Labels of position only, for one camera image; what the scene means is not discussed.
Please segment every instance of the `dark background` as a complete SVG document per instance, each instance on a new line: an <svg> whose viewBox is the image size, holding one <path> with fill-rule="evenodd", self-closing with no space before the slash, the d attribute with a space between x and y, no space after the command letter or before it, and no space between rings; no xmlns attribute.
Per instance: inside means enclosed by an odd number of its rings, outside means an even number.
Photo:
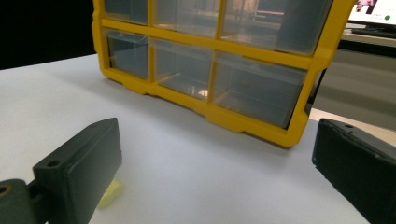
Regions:
<svg viewBox="0 0 396 224"><path fill-rule="evenodd" d="M94 54L92 0L0 4L0 69Z"/></svg>

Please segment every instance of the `screen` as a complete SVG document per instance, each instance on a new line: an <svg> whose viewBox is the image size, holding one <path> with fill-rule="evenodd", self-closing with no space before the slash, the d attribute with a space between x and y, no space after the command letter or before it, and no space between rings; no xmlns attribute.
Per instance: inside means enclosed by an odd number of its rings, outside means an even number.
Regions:
<svg viewBox="0 0 396 224"><path fill-rule="evenodd" d="M396 0L358 0L349 22L396 25Z"/></svg>

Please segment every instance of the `plastic drawer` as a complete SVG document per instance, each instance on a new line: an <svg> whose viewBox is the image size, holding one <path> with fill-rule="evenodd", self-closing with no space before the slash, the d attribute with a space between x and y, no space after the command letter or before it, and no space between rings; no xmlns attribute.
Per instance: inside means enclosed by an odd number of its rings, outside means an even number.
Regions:
<svg viewBox="0 0 396 224"><path fill-rule="evenodd" d="M154 25L192 35L214 36L219 0L154 0Z"/></svg>
<svg viewBox="0 0 396 224"><path fill-rule="evenodd" d="M149 77L149 42L146 35L106 31L110 66L132 76Z"/></svg>
<svg viewBox="0 0 396 224"><path fill-rule="evenodd" d="M288 126L306 71L217 53L217 105L280 128Z"/></svg>
<svg viewBox="0 0 396 224"><path fill-rule="evenodd" d="M311 55L331 5L332 0L228 0L221 38Z"/></svg>
<svg viewBox="0 0 396 224"><path fill-rule="evenodd" d="M106 16L137 24L148 23L148 2L145 0L104 0Z"/></svg>
<svg viewBox="0 0 396 224"><path fill-rule="evenodd" d="M155 48L155 80L159 85L195 98L207 97L211 49L157 38L151 38L150 45Z"/></svg>
<svg viewBox="0 0 396 224"><path fill-rule="evenodd" d="M355 4L93 0L93 41L103 74L127 89L291 147Z"/></svg>

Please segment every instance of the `yellow sponge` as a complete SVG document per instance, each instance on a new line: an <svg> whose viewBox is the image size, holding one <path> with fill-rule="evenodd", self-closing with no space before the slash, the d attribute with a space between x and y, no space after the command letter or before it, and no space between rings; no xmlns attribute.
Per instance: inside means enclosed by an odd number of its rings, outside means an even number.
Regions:
<svg viewBox="0 0 396 224"><path fill-rule="evenodd" d="M98 208L108 207L123 192L124 192L123 184L120 181L113 179L110 186L108 186L105 194L102 196L102 199L100 200L100 202L98 204Z"/></svg>

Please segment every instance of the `computer monitor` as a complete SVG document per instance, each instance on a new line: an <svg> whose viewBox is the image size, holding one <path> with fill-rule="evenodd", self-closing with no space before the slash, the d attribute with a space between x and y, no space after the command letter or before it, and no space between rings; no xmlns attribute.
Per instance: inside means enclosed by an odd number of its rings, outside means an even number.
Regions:
<svg viewBox="0 0 396 224"><path fill-rule="evenodd" d="M349 23L366 25L364 29L352 29L352 33L396 38L396 0L358 0L349 16Z"/></svg>

